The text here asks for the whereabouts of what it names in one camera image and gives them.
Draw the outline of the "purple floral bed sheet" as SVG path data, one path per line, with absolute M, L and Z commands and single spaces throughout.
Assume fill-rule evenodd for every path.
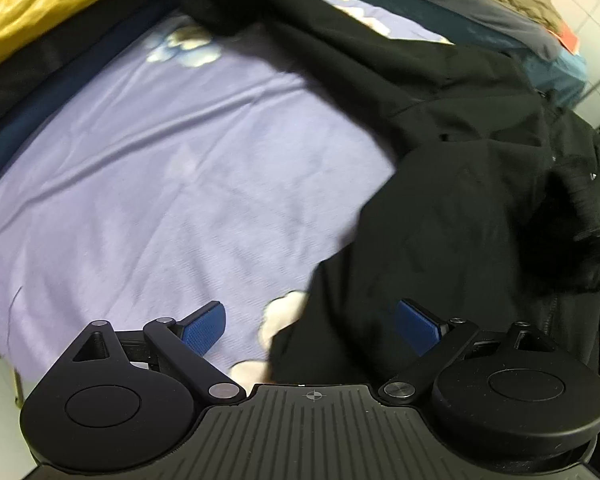
M 0 177 L 0 353 L 35 380 L 88 322 L 218 300 L 210 361 L 261 363 L 268 303 L 308 287 L 393 169 L 262 26 L 215 37 L 173 13 Z

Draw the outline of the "black folded garment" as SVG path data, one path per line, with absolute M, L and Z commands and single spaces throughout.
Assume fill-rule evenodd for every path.
M 0 64 L 0 120 L 47 79 L 94 53 L 112 58 L 132 44 L 176 0 L 102 0 L 9 55 Z

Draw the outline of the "orange red cloth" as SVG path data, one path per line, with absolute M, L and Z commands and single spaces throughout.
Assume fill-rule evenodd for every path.
M 576 33 L 565 22 L 560 24 L 557 39 L 570 54 L 578 55 L 580 53 L 581 41 Z

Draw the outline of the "navy blue folded garment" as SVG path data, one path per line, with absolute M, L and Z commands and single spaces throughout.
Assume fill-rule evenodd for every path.
M 0 177 L 35 130 L 109 62 L 174 10 L 174 0 L 147 3 L 46 79 L 0 119 Z

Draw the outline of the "black zip jacket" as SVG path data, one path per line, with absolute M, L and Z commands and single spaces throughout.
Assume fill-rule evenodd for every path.
M 600 374 L 600 134 L 505 55 L 379 35 L 322 0 L 184 0 L 261 24 L 396 154 L 352 242 L 272 343 L 274 382 L 383 382 L 414 359 L 396 305 L 485 330 L 526 320 Z

